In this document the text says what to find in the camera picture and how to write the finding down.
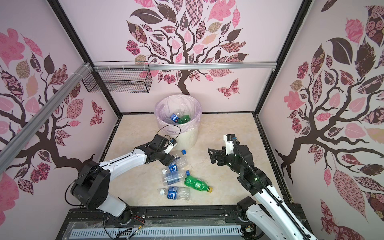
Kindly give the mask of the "blue label bottle white cap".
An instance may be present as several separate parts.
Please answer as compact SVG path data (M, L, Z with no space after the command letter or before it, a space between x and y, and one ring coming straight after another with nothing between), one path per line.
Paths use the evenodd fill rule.
M177 157L175 158L168 167L162 169L162 174L169 174L173 172L177 172L178 170L184 168L188 165L188 161L185 157Z

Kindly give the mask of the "clear bottle blue cap crushed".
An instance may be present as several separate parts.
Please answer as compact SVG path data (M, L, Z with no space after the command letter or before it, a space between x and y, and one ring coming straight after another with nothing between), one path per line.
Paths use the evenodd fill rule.
M174 156L174 160L185 160L186 159L186 150L181 150L181 151L173 151L172 156Z

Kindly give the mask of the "horizontal aluminium rail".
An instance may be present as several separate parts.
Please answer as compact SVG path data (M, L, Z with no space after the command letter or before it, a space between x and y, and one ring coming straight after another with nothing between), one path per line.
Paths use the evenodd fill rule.
M213 69L275 69L276 62L240 62L240 63L197 63L197 64L142 64L113 65L102 62L102 65L94 63L93 69L100 70L148 70L148 71L172 71L172 70L213 70Z

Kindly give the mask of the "diagonal aluminium rail left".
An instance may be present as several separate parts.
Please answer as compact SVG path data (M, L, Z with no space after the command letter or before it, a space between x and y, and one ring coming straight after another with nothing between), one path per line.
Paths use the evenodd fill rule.
M40 127L51 116L54 110L64 101L70 91L91 72L91 65L83 63L54 94L48 102L35 114L25 127L1 151L1 173L12 163L27 142L38 132Z

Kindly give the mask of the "blue label bottle front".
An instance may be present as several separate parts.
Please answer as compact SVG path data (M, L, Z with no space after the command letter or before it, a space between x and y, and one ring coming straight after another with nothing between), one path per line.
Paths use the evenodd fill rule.
M166 196L169 200L184 200L190 199L190 189L183 187L168 187L160 189L160 195Z

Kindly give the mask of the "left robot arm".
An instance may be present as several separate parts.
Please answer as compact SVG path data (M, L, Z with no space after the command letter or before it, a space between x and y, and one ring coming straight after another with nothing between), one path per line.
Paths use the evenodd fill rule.
M168 166L174 156L171 150L178 144L175 138L155 135L153 140L135 147L131 152L110 161L87 163L71 187L71 194L88 210L100 210L116 218L122 225L131 221L131 207L109 193L109 186L127 171L155 161Z

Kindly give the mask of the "cream ribbed trash bin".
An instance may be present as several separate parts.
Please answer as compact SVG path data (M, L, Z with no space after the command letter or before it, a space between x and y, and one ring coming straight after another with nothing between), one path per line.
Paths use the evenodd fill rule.
M187 132L181 132L180 134L179 131L179 128L171 126L162 130L165 135L169 135L170 137L176 139L177 145L174 149L178 151L191 149L197 142L199 128L194 128Z

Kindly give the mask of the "black base frame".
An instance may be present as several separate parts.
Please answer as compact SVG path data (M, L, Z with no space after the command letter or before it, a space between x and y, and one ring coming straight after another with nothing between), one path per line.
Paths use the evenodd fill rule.
M85 208L71 209L59 230L58 240L65 240L72 229L138 228L144 227L192 227L192 226L240 226L243 236L216 237L172 237L172 238L114 238L110 240L195 240L195 239L239 239L259 240L269 237L252 222L240 219L238 204L216 206L168 206L132 207L133 216L125 225L107 213Z

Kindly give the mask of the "pink plastic bin liner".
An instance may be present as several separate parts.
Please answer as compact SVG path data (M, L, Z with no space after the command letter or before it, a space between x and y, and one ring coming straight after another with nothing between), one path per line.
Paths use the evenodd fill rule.
M172 95L155 104L155 116L169 135L182 134L200 126L202 106L189 95Z

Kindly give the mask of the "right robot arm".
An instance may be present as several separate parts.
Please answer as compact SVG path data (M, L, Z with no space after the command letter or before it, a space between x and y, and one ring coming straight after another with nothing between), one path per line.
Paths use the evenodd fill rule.
M279 196L268 176L257 168L248 146L230 142L222 150L208 149L212 164L228 166L251 196L238 202L241 220L254 223L271 240L316 240Z

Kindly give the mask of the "green bottle yellow cap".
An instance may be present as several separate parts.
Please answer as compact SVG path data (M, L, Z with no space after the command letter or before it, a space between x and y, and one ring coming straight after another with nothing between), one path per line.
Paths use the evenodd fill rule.
M187 176L184 185L200 192L211 193L213 191L213 188L208 186L206 182L193 176Z

